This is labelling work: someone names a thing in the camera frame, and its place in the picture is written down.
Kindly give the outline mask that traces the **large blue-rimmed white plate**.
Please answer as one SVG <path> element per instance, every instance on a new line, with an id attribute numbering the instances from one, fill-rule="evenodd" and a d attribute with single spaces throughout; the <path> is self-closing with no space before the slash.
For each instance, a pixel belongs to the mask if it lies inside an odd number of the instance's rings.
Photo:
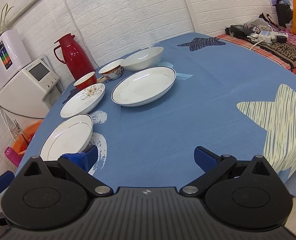
<path id="1" fill-rule="evenodd" d="M 165 95 L 175 79 L 176 71 L 173 68 L 147 68 L 119 82 L 111 93 L 111 100 L 124 107 L 142 106 Z"/>

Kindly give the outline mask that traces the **floral white plate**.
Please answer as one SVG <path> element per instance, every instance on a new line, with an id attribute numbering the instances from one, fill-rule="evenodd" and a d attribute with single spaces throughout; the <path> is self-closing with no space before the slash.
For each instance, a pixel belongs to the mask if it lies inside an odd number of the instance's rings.
<path id="1" fill-rule="evenodd" d="M 70 118 L 78 114 L 90 113 L 104 97 L 105 90 L 103 83 L 97 83 L 79 91 L 64 104 L 60 116 Z"/>

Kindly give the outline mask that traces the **blue patterned tablecloth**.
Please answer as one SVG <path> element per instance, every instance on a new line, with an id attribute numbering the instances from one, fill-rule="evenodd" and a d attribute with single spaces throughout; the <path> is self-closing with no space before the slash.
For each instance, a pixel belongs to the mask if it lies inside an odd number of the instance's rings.
<path id="1" fill-rule="evenodd" d="M 196 33 L 160 42 L 177 78 L 158 100 L 123 107 L 111 100 L 117 81 L 94 112 L 90 173 L 113 189 L 183 187 L 203 172 L 197 146 L 239 160 L 266 155 L 296 196 L 296 75 L 230 42 L 191 51 Z"/>

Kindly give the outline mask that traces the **white water purifier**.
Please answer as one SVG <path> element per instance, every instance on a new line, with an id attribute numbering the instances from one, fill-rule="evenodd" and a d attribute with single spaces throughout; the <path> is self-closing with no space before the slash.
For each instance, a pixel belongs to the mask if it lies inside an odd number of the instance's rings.
<path id="1" fill-rule="evenodd" d="M 0 88 L 32 62 L 16 29 L 8 30 L 0 36 Z"/>

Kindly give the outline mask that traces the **large white bowl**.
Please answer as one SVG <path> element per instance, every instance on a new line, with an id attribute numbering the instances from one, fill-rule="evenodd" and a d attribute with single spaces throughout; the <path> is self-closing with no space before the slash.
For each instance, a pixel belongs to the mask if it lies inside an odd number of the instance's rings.
<path id="1" fill-rule="evenodd" d="M 137 72 L 160 63 L 163 47 L 151 47 L 136 52 L 121 62 L 121 66 L 130 72 Z"/>

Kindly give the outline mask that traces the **pink plastic cup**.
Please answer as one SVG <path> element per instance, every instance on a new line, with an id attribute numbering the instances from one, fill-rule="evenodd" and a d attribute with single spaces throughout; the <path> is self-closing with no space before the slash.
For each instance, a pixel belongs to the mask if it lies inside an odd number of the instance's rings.
<path id="1" fill-rule="evenodd" d="M 17 154 L 17 152 L 11 148 L 11 147 L 6 147 L 4 150 L 4 154 L 7 157 L 7 159 L 16 167 L 19 166 L 21 162 L 21 156 Z"/>

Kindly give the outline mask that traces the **white power strip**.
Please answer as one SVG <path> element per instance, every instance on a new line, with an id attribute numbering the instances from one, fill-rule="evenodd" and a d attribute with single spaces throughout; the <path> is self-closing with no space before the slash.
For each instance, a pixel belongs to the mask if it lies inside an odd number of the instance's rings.
<path id="1" fill-rule="evenodd" d="M 258 40 L 265 43 L 271 43 L 271 42 L 285 43 L 287 42 L 287 39 L 288 39 L 288 34 L 280 31 L 263 30 L 258 34 Z"/>

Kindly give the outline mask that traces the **white bowl red pattern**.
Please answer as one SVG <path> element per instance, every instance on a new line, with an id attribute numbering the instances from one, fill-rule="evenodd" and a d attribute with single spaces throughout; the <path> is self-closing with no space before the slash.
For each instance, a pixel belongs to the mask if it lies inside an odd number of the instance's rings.
<path id="1" fill-rule="evenodd" d="M 122 76 L 124 69 L 121 66 L 123 59 L 115 60 L 109 64 L 106 64 L 99 70 L 99 74 L 105 77 L 107 80 L 115 80 Z"/>

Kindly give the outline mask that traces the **white countertop appliance with screen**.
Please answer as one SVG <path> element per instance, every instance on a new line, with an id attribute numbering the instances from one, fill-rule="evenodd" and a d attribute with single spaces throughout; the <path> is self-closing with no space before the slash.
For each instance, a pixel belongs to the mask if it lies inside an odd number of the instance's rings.
<path id="1" fill-rule="evenodd" d="M 12 122 L 27 128 L 43 120 L 59 99 L 59 76 L 41 59 L 20 70 L 0 90 L 0 107 Z"/>

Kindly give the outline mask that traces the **dark patterned cloth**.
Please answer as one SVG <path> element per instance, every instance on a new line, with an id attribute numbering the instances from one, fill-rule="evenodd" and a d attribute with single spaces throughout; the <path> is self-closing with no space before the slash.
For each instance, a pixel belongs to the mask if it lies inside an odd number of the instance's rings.
<path id="1" fill-rule="evenodd" d="M 287 63 L 291 71 L 296 69 L 296 45 L 278 42 L 266 44 L 262 42 L 258 46 Z"/>

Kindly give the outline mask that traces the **red bowl white inside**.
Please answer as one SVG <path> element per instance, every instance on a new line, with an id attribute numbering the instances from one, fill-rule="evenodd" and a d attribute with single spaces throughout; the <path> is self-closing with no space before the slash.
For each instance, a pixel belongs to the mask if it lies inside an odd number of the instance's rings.
<path id="1" fill-rule="evenodd" d="M 77 90 L 83 90 L 91 85 L 94 85 L 97 83 L 97 78 L 95 75 L 95 72 L 90 72 L 86 75 L 84 75 L 83 77 L 79 78 L 74 84 L 73 86 L 77 89 Z"/>

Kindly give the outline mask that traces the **orange plastic basin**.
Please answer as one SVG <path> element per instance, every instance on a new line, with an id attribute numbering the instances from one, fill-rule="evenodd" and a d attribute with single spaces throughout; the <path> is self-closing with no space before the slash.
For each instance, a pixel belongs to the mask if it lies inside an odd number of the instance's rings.
<path id="1" fill-rule="evenodd" d="M 41 123 L 42 120 L 34 122 L 33 124 L 27 126 L 23 133 L 20 133 L 17 136 L 17 139 L 12 144 L 12 148 L 15 152 L 17 152 L 17 154 L 24 155 Z"/>

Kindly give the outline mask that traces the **red thermos jug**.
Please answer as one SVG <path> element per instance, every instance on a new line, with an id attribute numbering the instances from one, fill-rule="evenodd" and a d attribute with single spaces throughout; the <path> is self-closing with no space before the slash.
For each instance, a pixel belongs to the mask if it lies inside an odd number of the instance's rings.
<path id="1" fill-rule="evenodd" d="M 61 37 L 55 42 L 59 43 L 59 45 L 53 49 L 53 53 L 59 62 L 66 64 L 71 75 L 77 81 L 86 74 L 93 72 L 95 69 L 83 48 L 74 38 L 75 35 L 71 33 Z"/>

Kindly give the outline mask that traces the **green plant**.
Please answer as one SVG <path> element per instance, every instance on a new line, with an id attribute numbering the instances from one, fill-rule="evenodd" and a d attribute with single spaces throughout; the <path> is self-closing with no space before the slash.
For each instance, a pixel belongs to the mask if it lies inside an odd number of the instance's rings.
<path id="1" fill-rule="evenodd" d="M 9 7 L 8 3 L 5 3 L 0 13 L 0 36 L 7 30 L 6 27 L 6 17 L 10 10 L 14 8 L 13 6 Z"/>

